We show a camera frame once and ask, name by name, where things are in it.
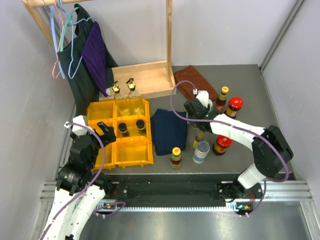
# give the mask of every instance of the brown towel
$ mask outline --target brown towel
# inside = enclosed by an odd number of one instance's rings
[[[175,84],[182,80],[189,80],[194,83],[198,90],[207,90],[209,93],[209,98],[214,102],[218,98],[216,90],[210,85],[210,83],[200,74],[200,72],[195,69],[194,66],[188,66],[185,69],[176,71],[174,74]],[[189,83],[182,83],[178,86],[180,92],[184,95],[187,100],[194,97],[193,87]]]

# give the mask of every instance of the red lid jar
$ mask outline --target red lid jar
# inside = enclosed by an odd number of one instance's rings
[[[229,118],[235,119],[238,111],[243,107],[244,101],[238,97],[234,96],[230,99],[228,103],[228,108],[224,112]]]
[[[228,147],[230,147],[232,144],[232,139],[219,135],[216,138],[215,144],[213,145],[213,153],[215,155],[221,156],[226,153],[226,150]]]

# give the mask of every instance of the white wall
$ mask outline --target white wall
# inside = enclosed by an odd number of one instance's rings
[[[277,115],[320,211],[320,2],[307,0],[266,67]]]
[[[260,65],[295,2],[172,0],[172,64]],[[166,0],[80,4],[96,17],[119,65],[166,59]]]
[[[0,1],[0,239],[30,239],[74,104],[55,54],[21,1]]]

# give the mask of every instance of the purple cloth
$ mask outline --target purple cloth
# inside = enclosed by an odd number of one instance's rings
[[[99,24],[95,21],[85,42],[82,58],[99,91],[108,96],[106,89],[114,83],[113,67],[118,65],[108,52],[101,35]]]

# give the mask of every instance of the clothes hanger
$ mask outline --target clothes hanger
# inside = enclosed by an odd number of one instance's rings
[[[79,68],[79,66],[80,66],[80,63],[81,63],[81,61],[82,61],[82,56],[81,56],[81,57],[80,57],[80,60],[79,60],[79,62],[78,62],[78,64],[77,64],[77,66],[76,66],[76,68],[75,68],[75,71],[74,71],[73,75],[71,76],[71,66],[72,66],[72,63],[73,63],[73,61],[74,61],[74,34],[75,34],[74,24],[76,25],[76,24],[78,24],[78,23],[80,23],[80,22],[82,22],[82,21],[86,21],[86,22],[87,22],[87,21],[89,21],[90,19],[93,19],[94,17],[91,16],[91,17],[88,17],[87,19],[83,18],[83,19],[81,19],[81,20],[73,23],[73,21],[72,21],[72,15],[73,15],[73,13],[74,13],[76,10],[79,9],[79,7],[74,8],[74,9],[68,14],[68,12],[66,11],[66,9],[63,7],[63,4],[62,4],[61,0],[58,0],[58,6],[65,12],[66,17],[67,17],[67,20],[66,20],[66,22],[65,22],[65,24],[64,24],[64,28],[63,28],[63,31],[62,31],[62,34],[61,34],[60,42],[62,42],[62,43],[64,42],[67,26],[71,26],[71,27],[72,27],[72,36],[71,36],[71,61],[70,61],[70,64],[69,64],[68,76],[69,76],[70,79],[73,79],[73,78],[75,77],[75,75],[76,75],[76,73],[77,73],[77,71],[78,71],[78,68]],[[64,49],[64,46],[63,46],[63,44],[61,44],[61,45],[60,45],[60,52],[62,52],[63,49]]]
[[[57,0],[54,1],[54,5],[55,5],[55,7],[52,6],[51,9],[50,9],[51,34],[52,34],[52,40],[53,40],[53,45],[54,45],[54,50],[55,50],[55,55],[56,55],[56,62],[54,63],[54,66],[53,66],[53,69],[52,69],[52,77],[54,79],[57,79],[58,76],[61,73],[62,78],[65,79],[66,76],[64,74],[64,71],[62,70],[61,63],[59,61],[58,54],[57,54],[57,52],[59,51],[59,47],[60,47],[61,41],[59,41],[59,46],[57,46],[57,38],[56,38],[55,23],[54,23],[54,10],[55,10],[55,8],[56,8],[56,11],[57,11],[57,13],[58,13],[58,15],[60,17],[60,20],[61,20],[62,30],[64,29],[64,20],[63,20],[62,16],[60,15],[60,12],[59,12],[59,9],[58,9],[58,6],[57,6]],[[58,63],[60,71],[55,76],[55,69],[56,69],[57,63]]]

